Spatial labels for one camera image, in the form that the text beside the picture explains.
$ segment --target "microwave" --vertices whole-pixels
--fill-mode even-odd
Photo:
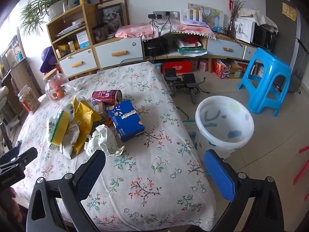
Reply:
[[[254,21],[236,18],[235,31],[235,38],[238,40],[272,51],[275,33],[269,31],[264,26],[259,26]]]

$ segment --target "drawer handle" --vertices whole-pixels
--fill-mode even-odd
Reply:
[[[125,55],[127,53],[127,51],[118,51],[118,52],[114,52],[112,53],[112,56],[120,56],[120,55]]]
[[[225,47],[223,47],[223,50],[224,50],[224,51],[228,51],[228,52],[233,52],[233,51],[234,51],[234,50],[231,49],[231,48],[225,48]]]
[[[72,64],[71,67],[74,68],[74,67],[78,67],[78,66],[81,66],[82,65],[82,61],[79,61],[75,64]]]

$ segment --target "drawer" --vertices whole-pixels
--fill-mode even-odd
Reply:
[[[257,48],[250,47],[250,46],[245,46],[245,52],[243,56],[243,60],[248,60],[250,61],[255,54]]]
[[[82,61],[81,65],[72,67],[74,64],[81,61]],[[76,74],[81,74],[83,72],[97,68],[95,58],[92,53],[92,49],[87,49],[72,56],[69,56],[64,60],[61,60],[59,63],[63,73],[68,78]]]
[[[101,68],[118,65],[129,58],[143,57],[141,39],[124,38],[95,47]]]
[[[208,39],[207,42],[207,54],[219,55],[242,59],[244,56],[245,46],[240,46],[236,42],[230,42],[222,39]]]

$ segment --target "vase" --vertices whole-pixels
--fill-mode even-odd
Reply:
[[[235,38],[235,36],[236,36],[235,20],[230,21],[229,32],[230,32],[231,36]]]
[[[61,0],[53,5],[51,5],[48,9],[48,14],[49,14],[49,20],[52,20],[56,16],[59,16],[63,12],[67,10],[67,3],[66,0]]]

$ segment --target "yellow bag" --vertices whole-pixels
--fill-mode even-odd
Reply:
[[[76,144],[73,147],[74,152],[78,154],[87,140],[87,134],[90,134],[91,132],[93,122],[100,121],[102,118],[96,111],[92,110],[86,101],[81,100],[78,104],[76,96],[74,97],[72,104],[74,105],[75,112],[72,122],[77,122],[80,131]]]

